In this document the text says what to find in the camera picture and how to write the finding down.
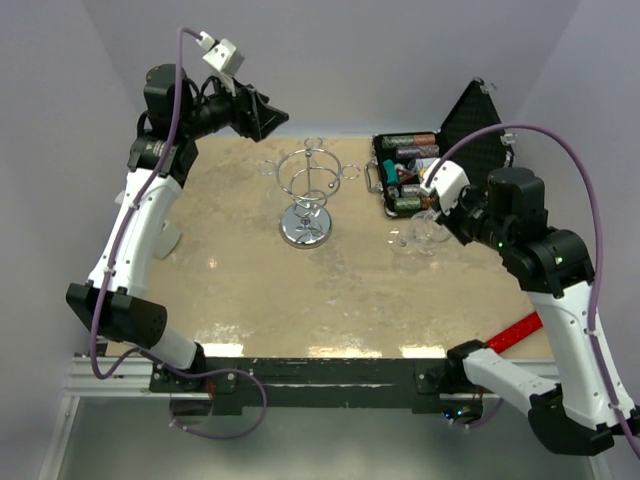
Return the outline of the clear ribbed wine glass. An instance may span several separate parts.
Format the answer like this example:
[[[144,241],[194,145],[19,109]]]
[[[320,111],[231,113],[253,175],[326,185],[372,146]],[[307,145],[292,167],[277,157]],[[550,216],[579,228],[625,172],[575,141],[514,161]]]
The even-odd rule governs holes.
[[[405,229],[393,228],[386,238],[389,249],[396,255],[411,255],[416,248],[414,235]]]

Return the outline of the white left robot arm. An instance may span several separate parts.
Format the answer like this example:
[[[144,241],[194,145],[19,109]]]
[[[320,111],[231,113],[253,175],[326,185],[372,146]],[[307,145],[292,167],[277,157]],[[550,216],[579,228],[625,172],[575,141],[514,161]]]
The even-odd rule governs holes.
[[[173,369],[185,392],[207,380],[202,346],[168,325],[166,308],[146,300],[151,260],[168,213],[181,194],[198,150],[198,139],[226,127],[260,142],[288,121],[252,85],[233,80],[225,87],[210,76],[210,95],[175,64],[146,75],[146,109],[130,148],[126,186],[113,230],[96,266],[82,283],[72,283],[66,302],[90,333],[90,358],[105,338],[129,345]]]

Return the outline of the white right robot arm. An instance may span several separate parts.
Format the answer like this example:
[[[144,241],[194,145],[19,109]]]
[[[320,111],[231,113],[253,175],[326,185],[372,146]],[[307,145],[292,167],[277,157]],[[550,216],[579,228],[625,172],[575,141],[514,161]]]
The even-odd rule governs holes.
[[[472,340],[448,351],[442,386],[459,393],[478,386],[500,396],[554,454],[596,456],[613,447],[615,436],[638,433],[638,405],[615,371],[616,396],[609,397],[591,346],[604,333],[600,321],[588,319],[595,287],[588,249],[574,232],[548,226],[544,182],[527,168],[507,167],[492,171],[480,190],[447,161],[429,168],[421,188],[437,199],[437,223],[461,244],[499,254],[541,319],[559,376],[539,377]]]

